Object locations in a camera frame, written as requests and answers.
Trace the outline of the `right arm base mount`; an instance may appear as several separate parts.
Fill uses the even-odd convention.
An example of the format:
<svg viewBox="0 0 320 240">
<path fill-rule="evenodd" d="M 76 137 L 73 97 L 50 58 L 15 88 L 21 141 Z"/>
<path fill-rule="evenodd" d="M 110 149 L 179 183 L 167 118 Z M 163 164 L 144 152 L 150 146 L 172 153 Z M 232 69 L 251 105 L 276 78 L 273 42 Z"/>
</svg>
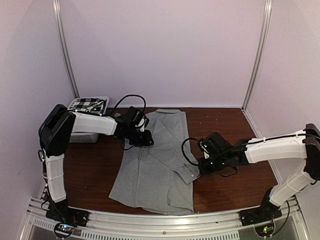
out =
<svg viewBox="0 0 320 240">
<path fill-rule="evenodd" d="M 239 212 L 242 226 L 253 225 L 255 233 L 261 238 L 271 237 L 276 232 L 275 219 L 281 216 L 282 212 L 279 209 L 269 210 L 262 207 Z"/>
</svg>

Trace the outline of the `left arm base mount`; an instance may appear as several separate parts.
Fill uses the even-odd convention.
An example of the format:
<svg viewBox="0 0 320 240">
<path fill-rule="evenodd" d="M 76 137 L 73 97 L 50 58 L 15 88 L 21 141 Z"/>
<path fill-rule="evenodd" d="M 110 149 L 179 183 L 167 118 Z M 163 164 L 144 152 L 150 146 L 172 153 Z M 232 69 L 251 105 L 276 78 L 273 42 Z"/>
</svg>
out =
<svg viewBox="0 0 320 240">
<path fill-rule="evenodd" d="M 56 221 L 53 233 L 59 239 L 70 237 L 78 227 L 86 227 L 90 213 L 86 210 L 69 208 L 66 216 L 62 216 L 57 210 L 48 209 L 45 217 Z"/>
</svg>

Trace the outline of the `grey long sleeve shirt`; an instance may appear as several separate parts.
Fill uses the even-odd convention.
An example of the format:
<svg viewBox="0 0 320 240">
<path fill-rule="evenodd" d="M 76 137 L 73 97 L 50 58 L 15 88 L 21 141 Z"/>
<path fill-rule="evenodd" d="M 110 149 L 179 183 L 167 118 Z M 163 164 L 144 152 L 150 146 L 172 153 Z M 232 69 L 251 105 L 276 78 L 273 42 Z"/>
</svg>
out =
<svg viewBox="0 0 320 240">
<path fill-rule="evenodd" d="M 186 113 L 158 109 L 147 117 L 154 144 L 123 153 L 109 198 L 163 215 L 193 214 L 193 182 L 200 172 L 190 144 L 183 142 L 189 137 Z"/>
</svg>

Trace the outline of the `white plastic basket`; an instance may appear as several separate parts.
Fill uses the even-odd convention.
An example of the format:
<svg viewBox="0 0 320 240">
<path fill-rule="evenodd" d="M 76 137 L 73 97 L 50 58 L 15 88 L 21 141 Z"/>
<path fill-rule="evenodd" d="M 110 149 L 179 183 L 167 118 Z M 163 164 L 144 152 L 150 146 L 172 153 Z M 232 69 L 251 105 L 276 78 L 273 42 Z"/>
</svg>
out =
<svg viewBox="0 0 320 240">
<path fill-rule="evenodd" d="M 106 111 L 110 98 L 108 96 L 90 96 L 78 98 L 102 98 L 107 100 L 107 104 L 104 114 L 84 113 L 69 109 L 75 114 L 75 121 L 69 138 L 69 142 L 95 143 L 98 141 L 100 134 L 109 135 L 114 126 L 112 120 L 106 117 Z"/>
</svg>

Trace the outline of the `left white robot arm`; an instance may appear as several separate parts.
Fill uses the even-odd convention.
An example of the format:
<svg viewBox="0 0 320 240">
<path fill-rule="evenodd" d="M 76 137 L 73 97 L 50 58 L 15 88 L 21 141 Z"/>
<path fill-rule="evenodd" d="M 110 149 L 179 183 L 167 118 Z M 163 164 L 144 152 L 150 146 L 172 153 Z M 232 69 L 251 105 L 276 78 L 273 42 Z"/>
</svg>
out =
<svg viewBox="0 0 320 240">
<path fill-rule="evenodd" d="M 56 203 L 52 213 L 61 222 L 72 218 L 72 211 L 62 201 L 67 198 L 64 186 L 63 161 L 73 133 L 94 133 L 126 139 L 131 146 L 149 147 L 154 144 L 146 129 L 147 116 L 131 106 L 124 115 L 91 114 L 68 109 L 57 104 L 39 128 L 39 143 L 44 153 L 46 182 L 51 199 Z"/>
</svg>

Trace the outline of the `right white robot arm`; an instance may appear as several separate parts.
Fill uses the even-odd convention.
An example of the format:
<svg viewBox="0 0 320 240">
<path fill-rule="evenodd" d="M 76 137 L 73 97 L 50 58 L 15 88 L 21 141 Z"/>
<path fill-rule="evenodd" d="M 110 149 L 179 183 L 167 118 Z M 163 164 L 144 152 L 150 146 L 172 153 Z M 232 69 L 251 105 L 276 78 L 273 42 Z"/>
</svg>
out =
<svg viewBox="0 0 320 240">
<path fill-rule="evenodd" d="M 304 129 L 274 137 L 244 138 L 230 144 L 218 132 L 198 143 L 204 156 L 198 160 L 200 175 L 236 169 L 264 161 L 302 159 L 297 172 L 269 189 L 256 210 L 259 220 L 268 220 L 282 204 L 308 185 L 320 180 L 320 131 L 313 123 Z"/>
</svg>

